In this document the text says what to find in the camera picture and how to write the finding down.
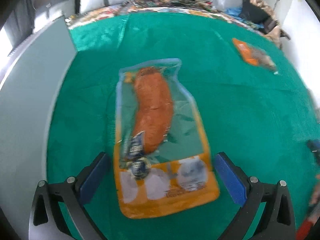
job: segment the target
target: packaged sweet potato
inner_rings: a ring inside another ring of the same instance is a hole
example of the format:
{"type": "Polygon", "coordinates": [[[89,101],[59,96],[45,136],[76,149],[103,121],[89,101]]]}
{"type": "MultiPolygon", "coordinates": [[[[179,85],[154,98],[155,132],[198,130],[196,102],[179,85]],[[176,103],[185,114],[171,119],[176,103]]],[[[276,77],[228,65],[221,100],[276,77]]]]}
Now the packaged sweet potato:
{"type": "Polygon", "coordinates": [[[236,38],[233,38],[232,42],[246,63],[253,66],[262,66],[272,71],[274,74],[278,74],[276,64],[272,61],[271,57],[265,53],[265,51],[255,48],[236,38]]]}
{"type": "Polygon", "coordinates": [[[210,148],[192,95],[179,83],[179,59],[121,69],[114,173],[121,212],[151,218],[219,196],[210,148]]]}

